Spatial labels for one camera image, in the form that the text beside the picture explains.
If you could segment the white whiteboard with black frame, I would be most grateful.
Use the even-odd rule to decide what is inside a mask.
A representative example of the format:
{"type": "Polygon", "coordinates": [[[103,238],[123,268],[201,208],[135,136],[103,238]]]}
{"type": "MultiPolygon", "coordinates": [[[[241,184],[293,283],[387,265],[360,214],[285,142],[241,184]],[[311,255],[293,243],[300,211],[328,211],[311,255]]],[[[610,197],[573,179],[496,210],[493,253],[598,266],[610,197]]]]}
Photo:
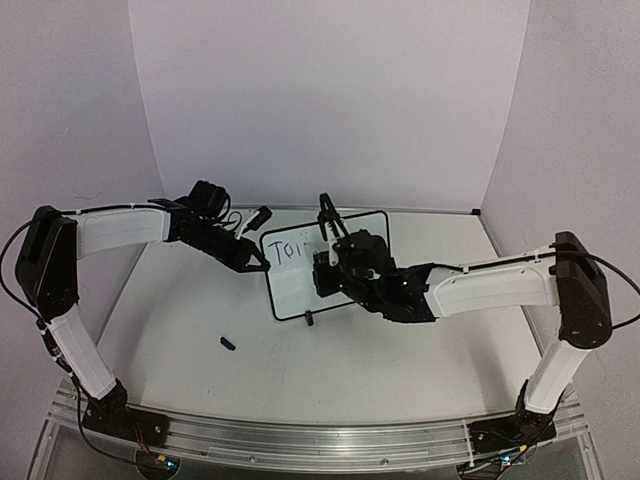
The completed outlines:
{"type": "Polygon", "coordinates": [[[266,273],[271,310],[284,322],[353,303],[337,293],[317,295],[313,280],[313,255],[328,250],[317,213],[312,210],[277,209],[259,236],[259,245],[270,263],[266,273]]]}

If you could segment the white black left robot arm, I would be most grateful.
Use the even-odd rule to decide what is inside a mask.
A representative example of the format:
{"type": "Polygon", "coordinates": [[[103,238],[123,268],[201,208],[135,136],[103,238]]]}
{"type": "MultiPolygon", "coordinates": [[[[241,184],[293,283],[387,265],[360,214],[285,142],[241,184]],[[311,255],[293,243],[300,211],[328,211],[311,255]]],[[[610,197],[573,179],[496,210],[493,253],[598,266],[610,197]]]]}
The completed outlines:
{"type": "Polygon", "coordinates": [[[19,231],[24,239],[15,278],[53,361],[74,387],[83,431],[159,447],[170,419],[131,405],[127,387],[100,352],[83,318],[82,262],[112,250],[179,243],[238,274],[265,273],[270,263],[247,235],[272,215],[263,205],[241,216],[224,187],[204,180],[174,200],[35,211],[19,231]]]}

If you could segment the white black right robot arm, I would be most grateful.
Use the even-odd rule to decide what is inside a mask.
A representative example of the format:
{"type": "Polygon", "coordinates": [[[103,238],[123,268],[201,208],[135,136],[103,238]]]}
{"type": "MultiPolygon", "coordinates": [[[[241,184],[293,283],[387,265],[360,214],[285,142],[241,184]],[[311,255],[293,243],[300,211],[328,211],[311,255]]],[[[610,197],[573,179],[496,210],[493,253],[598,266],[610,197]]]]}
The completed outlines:
{"type": "Polygon", "coordinates": [[[560,325],[521,387],[514,412],[469,425],[477,453],[554,438],[553,418],[566,388],[586,356],[613,333],[606,277],[571,232],[557,233],[548,247],[487,263],[400,268],[382,237],[360,230],[314,254],[313,282],[322,298],[342,293],[402,324],[502,307],[558,308],[560,325]]]}

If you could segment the blue marker cap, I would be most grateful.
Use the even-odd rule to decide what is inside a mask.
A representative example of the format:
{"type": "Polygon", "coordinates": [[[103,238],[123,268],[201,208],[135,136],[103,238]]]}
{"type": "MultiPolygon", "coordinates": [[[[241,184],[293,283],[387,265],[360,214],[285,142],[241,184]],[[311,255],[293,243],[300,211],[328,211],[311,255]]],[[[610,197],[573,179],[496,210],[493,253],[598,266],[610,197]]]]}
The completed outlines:
{"type": "Polygon", "coordinates": [[[229,351],[235,351],[236,350],[236,346],[230,341],[228,340],[226,337],[221,337],[220,338],[220,343],[229,351]]]}

